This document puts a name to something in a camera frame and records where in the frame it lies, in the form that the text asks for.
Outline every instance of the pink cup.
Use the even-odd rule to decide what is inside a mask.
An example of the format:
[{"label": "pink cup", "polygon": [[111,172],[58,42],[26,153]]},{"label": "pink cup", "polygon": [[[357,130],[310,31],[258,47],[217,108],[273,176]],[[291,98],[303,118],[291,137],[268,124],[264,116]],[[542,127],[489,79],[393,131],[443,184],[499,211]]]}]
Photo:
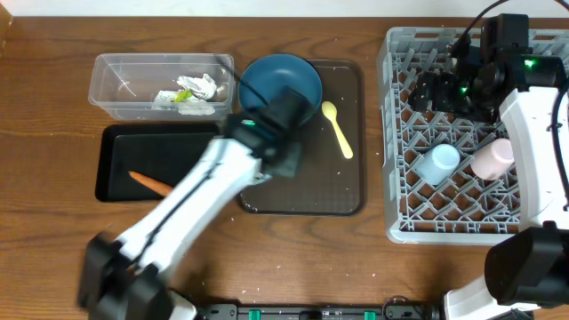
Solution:
[{"label": "pink cup", "polygon": [[479,149],[470,164],[476,176],[496,180],[514,163],[514,150],[508,139],[497,139]]}]

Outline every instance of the table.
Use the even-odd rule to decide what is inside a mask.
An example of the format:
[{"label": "table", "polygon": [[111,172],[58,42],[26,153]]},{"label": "table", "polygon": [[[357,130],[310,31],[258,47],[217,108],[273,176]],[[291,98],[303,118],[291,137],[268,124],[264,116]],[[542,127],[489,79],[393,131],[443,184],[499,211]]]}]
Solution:
[{"label": "table", "polygon": [[[114,121],[87,101],[104,52],[226,52],[238,68],[267,54],[356,61],[365,74],[367,205],[353,218],[251,215],[230,203],[173,280],[198,303],[437,301],[482,275],[487,247],[404,245],[385,234],[375,56],[389,28],[466,19],[16,18],[0,59],[0,318],[85,319],[76,308],[85,244],[119,234],[156,202],[93,194],[100,135]],[[569,28],[569,20],[532,20]],[[538,312],[567,318],[569,308]]]}]

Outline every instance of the spoon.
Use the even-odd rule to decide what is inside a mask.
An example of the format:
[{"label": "spoon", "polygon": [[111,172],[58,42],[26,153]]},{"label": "spoon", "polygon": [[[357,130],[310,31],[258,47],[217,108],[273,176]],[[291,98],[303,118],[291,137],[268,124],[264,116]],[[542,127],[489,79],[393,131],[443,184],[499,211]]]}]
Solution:
[{"label": "spoon", "polygon": [[354,156],[354,152],[352,148],[349,146],[346,137],[344,137],[344,133],[342,133],[338,122],[336,121],[336,116],[338,115],[338,110],[336,106],[333,105],[330,101],[324,101],[322,103],[322,113],[330,122],[336,132],[336,138],[338,138],[338,143],[340,143],[341,153],[344,155],[346,159],[351,159]]}]

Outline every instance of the green object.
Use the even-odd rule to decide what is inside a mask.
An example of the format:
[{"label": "green object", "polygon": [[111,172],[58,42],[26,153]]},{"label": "green object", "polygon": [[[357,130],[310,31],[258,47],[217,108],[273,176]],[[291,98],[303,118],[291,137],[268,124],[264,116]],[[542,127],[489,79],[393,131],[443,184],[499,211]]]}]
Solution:
[{"label": "green object", "polygon": [[192,92],[190,90],[184,90],[183,92],[178,93],[176,98],[174,98],[174,102],[183,102],[183,101],[189,99],[189,97],[191,97],[191,96],[192,96]]},{"label": "green object", "polygon": [[526,67],[531,68],[535,64],[535,60],[524,60],[524,64]]},{"label": "green object", "polygon": [[375,320],[375,312],[372,311],[365,311],[364,312],[364,320]]},{"label": "green object", "polygon": [[249,320],[260,320],[260,310],[249,310]]}]

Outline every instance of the white cup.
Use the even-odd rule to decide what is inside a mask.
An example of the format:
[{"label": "white cup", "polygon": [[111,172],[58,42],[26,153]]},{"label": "white cup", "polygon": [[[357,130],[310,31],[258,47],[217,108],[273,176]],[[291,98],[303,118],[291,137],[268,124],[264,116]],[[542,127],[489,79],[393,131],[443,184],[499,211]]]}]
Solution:
[{"label": "white cup", "polygon": [[417,167],[417,174],[431,186],[436,186],[453,175],[460,162],[459,150],[448,144],[440,144],[427,152]]},{"label": "white cup", "polygon": [[508,139],[496,139],[474,154],[470,164],[476,176],[496,180],[514,163],[514,150]]}]

